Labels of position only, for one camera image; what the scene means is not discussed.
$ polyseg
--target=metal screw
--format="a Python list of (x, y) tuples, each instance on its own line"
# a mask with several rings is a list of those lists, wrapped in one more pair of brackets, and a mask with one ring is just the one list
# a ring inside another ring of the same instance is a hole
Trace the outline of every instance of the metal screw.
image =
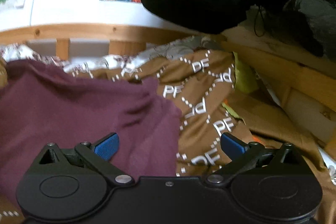
[(223, 181), (223, 177), (221, 175), (210, 175), (208, 176), (208, 181), (211, 183), (220, 183)]
[(132, 180), (132, 178), (129, 175), (119, 175), (115, 178), (115, 181), (118, 183), (129, 183)]

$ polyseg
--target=wooden board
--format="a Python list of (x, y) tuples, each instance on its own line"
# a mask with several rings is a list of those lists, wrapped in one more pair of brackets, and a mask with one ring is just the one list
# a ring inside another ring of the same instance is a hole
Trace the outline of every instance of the wooden board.
[(299, 90), (336, 111), (335, 79), (254, 48), (225, 41), (221, 42), (221, 45), (226, 51), (237, 52), (239, 59), (256, 71)]
[(69, 59), (69, 38), (58, 38), (56, 41), (56, 56), (63, 60)]
[(287, 45), (267, 33), (262, 37), (257, 37), (248, 27), (237, 26), (225, 30), (222, 34), (226, 36), (228, 42), (272, 53), (287, 60), (311, 67), (336, 79), (335, 62), (316, 57), (302, 47)]
[(31, 39), (85, 38), (122, 42), (166, 44), (190, 34), (150, 27), (113, 24), (51, 24), (0, 32), (0, 43), (22, 43)]

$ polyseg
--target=black cord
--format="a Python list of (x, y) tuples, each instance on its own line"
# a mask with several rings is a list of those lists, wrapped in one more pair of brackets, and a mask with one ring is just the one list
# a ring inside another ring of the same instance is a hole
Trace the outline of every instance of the black cord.
[[(264, 31), (263, 31), (263, 33), (262, 33), (262, 35), (258, 35), (257, 34), (257, 31), (256, 31), (256, 29), (255, 29), (255, 26), (256, 26), (256, 24), (257, 24), (257, 18), (258, 18), (258, 14), (260, 13), (260, 16), (261, 16), (261, 19), (262, 19), (262, 24), (263, 24), (263, 27), (264, 27)], [(254, 18), (254, 33), (255, 33), (255, 35), (257, 36), (257, 37), (262, 37), (265, 33), (266, 33), (266, 30), (265, 30), (265, 20), (264, 20), (264, 17), (263, 17), (263, 14), (262, 14), (262, 12), (261, 12), (261, 6), (259, 5), (259, 7), (258, 7), (258, 12), (257, 12), (257, 14), (256, 14), (256, 16), (255, 16), (255, 18)]]

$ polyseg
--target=purple shirt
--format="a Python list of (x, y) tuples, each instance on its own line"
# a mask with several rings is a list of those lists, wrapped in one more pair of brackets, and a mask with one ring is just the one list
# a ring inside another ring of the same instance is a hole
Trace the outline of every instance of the purple shirt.
[(181, 111), (157, 95), (158, 81), (81, 79), (32, 60), (9, 62), (0, 90), (0, 191), (16, 204), (16, 187), (48, 142), (60, 148), (120, 139), (111, 163), (137, 179), (174, 176)]

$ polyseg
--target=wooden bed frame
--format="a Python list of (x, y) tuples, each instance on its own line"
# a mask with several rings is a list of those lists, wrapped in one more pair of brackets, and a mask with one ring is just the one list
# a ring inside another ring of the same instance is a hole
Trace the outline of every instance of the wooden bed frame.
[[(265, 47), (256, 40), (259, 38), (242, 28), (238, 26), (212, 38), (225, 50), (237, 52), (240, 60), (265, 75), (280, 99), (282, 107), (285, 107), (291, 91), (298, 90), (317, 100), (330, 111), (336, 111), (335, 63), (319, 61), (318, 58), (307, 53), (295, 54), (288, 47), (285, 47), (285, 51), (274, 51), (272, 47)], [(56, 55), (67, 60), (71, 38), (109, 40), (109, 52), (106, 54), (135, 55), (146, 49), (146, 43), (161, 45), (188, 36), (190, 33), (140, 26), (51, 24), (0, 32), (0, 44), (56, 39)], [(281, 57), (283, 54), (288, 55), (289, 58)]]

